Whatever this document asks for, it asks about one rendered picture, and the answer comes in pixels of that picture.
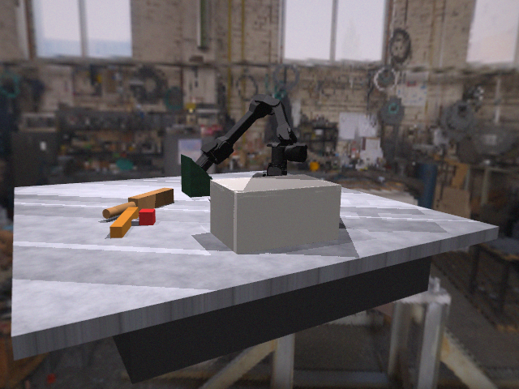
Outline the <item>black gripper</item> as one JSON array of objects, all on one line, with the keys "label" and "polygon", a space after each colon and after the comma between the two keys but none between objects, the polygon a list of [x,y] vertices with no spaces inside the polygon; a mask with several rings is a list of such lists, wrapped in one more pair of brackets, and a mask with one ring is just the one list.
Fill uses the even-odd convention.
[{"label": "black gripper", "polygon": [[[283,169],[287,169],[287,160],[272,160],[273,166],[278,166],[278,163],[282,164]],[[266,173],[256,173],[252,177],[267,177]]]}]

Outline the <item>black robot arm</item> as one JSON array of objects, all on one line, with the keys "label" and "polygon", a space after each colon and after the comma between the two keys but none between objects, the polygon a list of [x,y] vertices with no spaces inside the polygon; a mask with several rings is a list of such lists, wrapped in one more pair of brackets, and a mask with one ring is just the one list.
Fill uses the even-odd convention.
[{"label": "black robot arm", "polygon": [[[267,147],[272,147],[272,160],[288,160],[295,162],[305,162],[307,159],[307,145],[297,143],[298,139],[290,128],[285,106],[281,100],[269,95],[258,94],[250,103],[249,110],[244,116],[229,130],[225,136],[216,138],[213,142],[202,146],[204,152],[195,162],[203,171],[207,171],[215,163],[220,164],[234,152],[234,143],[245,133],[245,131],[258,119],[266,115],[275,114],[277,120],[277,138],[281,143],[271,140]],[[267,176],[287,175],[287,169],[282,168],[282,164],[273,166],[268,163]]]}]

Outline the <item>orange block with cylindrical handle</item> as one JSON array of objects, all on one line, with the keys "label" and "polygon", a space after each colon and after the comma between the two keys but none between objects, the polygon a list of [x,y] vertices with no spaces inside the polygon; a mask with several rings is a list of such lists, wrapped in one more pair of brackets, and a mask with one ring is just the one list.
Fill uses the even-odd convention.
[{"label": "orange block with cylindrical handle", "polygon": [[109,219],[124,213],[128,207],[139,207],[141,209],[153,209],[174,202],[174,189],[161,188],[147,193],[138,194],[128,198],[128,203],[124,203],[115,207],[106,208],[102,215]]}]

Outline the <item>red block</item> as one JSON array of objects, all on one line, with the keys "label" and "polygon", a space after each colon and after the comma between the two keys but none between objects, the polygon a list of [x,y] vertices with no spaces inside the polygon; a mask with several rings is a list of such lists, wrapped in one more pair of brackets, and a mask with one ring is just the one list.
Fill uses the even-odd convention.
[{"label": "red block", "polygon": [[155,209],[141,209],[139,211],[139,225],[154,225],[155,222]]}]

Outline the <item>orange bar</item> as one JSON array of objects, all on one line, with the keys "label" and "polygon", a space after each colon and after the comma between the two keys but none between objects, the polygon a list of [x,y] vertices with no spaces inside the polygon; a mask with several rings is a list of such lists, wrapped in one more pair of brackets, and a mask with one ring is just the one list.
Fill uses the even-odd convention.
[{"label": "orange bar", "polygon": [[139,217],[139,207],[128,207],[110,227],[110,238],[123,238],[131,227],[131,221]]}]

